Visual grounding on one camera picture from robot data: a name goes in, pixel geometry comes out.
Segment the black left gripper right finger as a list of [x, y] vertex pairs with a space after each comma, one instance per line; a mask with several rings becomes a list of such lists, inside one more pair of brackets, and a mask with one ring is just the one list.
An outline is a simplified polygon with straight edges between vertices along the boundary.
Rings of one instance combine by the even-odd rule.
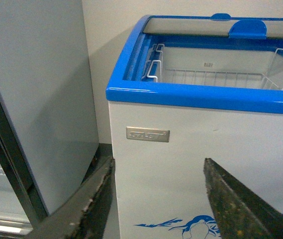
[[211, 158], [203, 172], [207, 197], [223, 239], [283, 239], [283, 214]]

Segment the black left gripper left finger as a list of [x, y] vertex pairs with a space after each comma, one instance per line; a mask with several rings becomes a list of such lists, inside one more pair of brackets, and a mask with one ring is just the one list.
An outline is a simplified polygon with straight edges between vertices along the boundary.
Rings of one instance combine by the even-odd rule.
[[78, 191], [30, 232], [28, 239], [101, 239], [106, 228], [114, 181], [114, 158], [108, 157]]

